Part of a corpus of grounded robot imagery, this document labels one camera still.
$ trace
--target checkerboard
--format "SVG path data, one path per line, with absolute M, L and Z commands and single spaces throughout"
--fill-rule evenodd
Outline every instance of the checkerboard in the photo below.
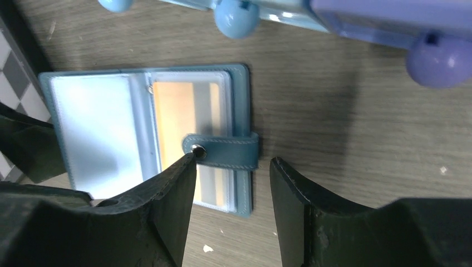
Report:
M 50 113 L 42 97 L 37 82 L 32 82 L 35 77 L 29 77 L 24 64 L 19 60 L 8 38 L 4 35 L 4 29 L 0 28 L 0 102 L 8 107 L 36 118 L 41 121 L 49 121 Z M 0 180 L 17 181 L 23 173 L 15 167 L 0 152 Z

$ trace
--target blue strap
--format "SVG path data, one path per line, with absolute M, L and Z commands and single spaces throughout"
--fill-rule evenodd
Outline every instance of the blue strap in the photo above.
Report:
M 202 146 L 206 157 L 198 164 L 231 170 L 253 171 L 258 167 L 259 135 L 221 137 L 187 135 L 182 143 L 185 153 L 191 152 L 192 145 Z

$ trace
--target open wallet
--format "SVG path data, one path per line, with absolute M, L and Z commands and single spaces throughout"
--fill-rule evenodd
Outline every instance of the open wallet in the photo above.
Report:
M 194 203 L 250 215 L 259 136 L 245 65 L 46 72 L 40 82 L 75 190 L 107 199 L 193 152 Z

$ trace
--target metal ring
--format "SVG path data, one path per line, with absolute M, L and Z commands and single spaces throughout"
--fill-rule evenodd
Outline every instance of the metal ring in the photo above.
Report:
M 193 144 L 190 151 L 195 155 L 198 160 L 202 160 L 207 156 L 207 150 L 198 144 Z

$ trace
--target gray wooden surface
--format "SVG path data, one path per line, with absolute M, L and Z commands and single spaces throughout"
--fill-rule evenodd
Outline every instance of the gray wooden surface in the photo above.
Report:
M 138 0 L 123 14 L 94 0 L 18 3 L 57 70 L 249 65 L 253 128 L 263 141 L 254 213 L 241 219 L 194 207 L 185 266 L 280 266 L 268 176 L 274 156 L 368 206 L 472 195 L 472 83 L 421 88 L 405 72 L 404 51 L 272 22 L 234 41 L 211 12 L 156 0 Z

